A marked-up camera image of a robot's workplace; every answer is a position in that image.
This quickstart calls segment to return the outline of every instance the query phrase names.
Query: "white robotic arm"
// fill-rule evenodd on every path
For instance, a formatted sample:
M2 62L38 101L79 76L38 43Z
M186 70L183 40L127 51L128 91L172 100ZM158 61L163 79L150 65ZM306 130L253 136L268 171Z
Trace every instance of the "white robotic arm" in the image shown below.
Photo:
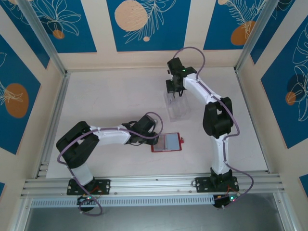
M209 94L202 86L207 87L211 94ZM213 98L213 96L216 96L216 98L220 99L221 96L217 95L215 92L211 90L201 79L197 80L196 73L191 73L187 75L183 79L183 86L185 89L189 90L202 104L207 105L208 103L215 103L217 100ZM211 140L213 143L213 149L214 149L214 160L212 163L212 169L216 174L224 174L230 170L229 167L226 166L224 162L224 154L223 154L223 142L226 143L226 158L228 161L228 138L224 141L224 138L227 136L227 134L223 134L219 136L219 138L215 138L211 136Z
M224 182L221 188L225 188L226 184L233 180L232 171L226 165L228 163L228 138L226 136L231 132L233 121L218 100L223 102L232 113L231 100L228 97L222 98L213 92L197 77L196 70L192 67L185 68L179 58L173 58L167 65L168 73L171 74L171 79L166 81L168 93L179 93L182 96L183 91L188 90L205 105L203 127L205 132L211 136L214 149L210 180L217 190L221 182Z
M63 153L62 157L79 183L82 186L88 185L88 189L91 190L95 184L93 183L95 179L89 170L86 160L93 149L96 146L116 143L132 144L138 142L139 144L155 145L158 142L159 135L154 132L155 125L155 120L148 113L139 121L131 121L113 128L97 128L81 121L58 140L56 147L62 152L77 137L89 133L89 135L83 138L83 141L71 145Z

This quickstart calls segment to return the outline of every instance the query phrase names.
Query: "floral wall print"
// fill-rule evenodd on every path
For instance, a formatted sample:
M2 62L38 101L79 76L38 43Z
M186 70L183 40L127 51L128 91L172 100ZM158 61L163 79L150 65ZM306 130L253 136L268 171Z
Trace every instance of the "floral wall print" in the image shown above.
M257 41L253 50L250 53L251 58L255 64L257 63L261 54L270 42L271 38L274 36L284 17L291 9L294 2L295 0L279 0L274 12L271 15L271 18L265 25L259 37L259 40Z
M308 138L308 17L261 81L286 146Z
M14 17L28 25L13 0L0 0ZM59 53L96 52L90 28L80 0L29 1Z
M49 55L46 53L39 39L29 26L28 21L21 13L16 2L14 0L0 0L0 5L46 69L50 60Z
M217 0L204 50L234 50L245 45L267 0Z
M0 35L0 148L16 154L40 83Z
M107 5L117 51L184 46L190 0L107 0Z

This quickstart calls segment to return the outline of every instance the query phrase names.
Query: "clear container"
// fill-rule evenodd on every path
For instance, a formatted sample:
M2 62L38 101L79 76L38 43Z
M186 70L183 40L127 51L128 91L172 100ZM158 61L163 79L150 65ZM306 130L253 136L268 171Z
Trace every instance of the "clear container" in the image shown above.
M190 118L191 108L188 105L185 92L183 92L181 97L178 93L165 92L164 98L171 122Z

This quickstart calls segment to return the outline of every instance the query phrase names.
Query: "ventilated metal strip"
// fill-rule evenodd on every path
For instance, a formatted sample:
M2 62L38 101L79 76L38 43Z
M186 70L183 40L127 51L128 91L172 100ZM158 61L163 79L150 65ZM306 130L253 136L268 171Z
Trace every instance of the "ventilated metal strip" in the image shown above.
M124 206L162 206L162 205L213 205L212 195L195 196L150 196L150 197L101 197L98 199L102 206L124 207ZM84 207L97 206L94 202ZM76 198L52 198L34 199L31 208L59 208L77 207Z

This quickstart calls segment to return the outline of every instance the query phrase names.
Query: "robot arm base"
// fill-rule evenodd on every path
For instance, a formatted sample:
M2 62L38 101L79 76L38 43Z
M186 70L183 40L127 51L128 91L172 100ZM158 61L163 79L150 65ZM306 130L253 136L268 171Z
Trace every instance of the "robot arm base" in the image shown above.
M96 180L93 177L93 180L90 181L88 184L84 185L84 188L91 192L92 195L109 195L110 190L110 180L103 179L103 180ZM84 195L85 192L83 189L76 183L74 179L70 179L67 186L67 195Z
M232 175L232 170L217 175L211 168L210 177L195 178L197 193L228 192L230 188L238 192L240 190L237 178Z

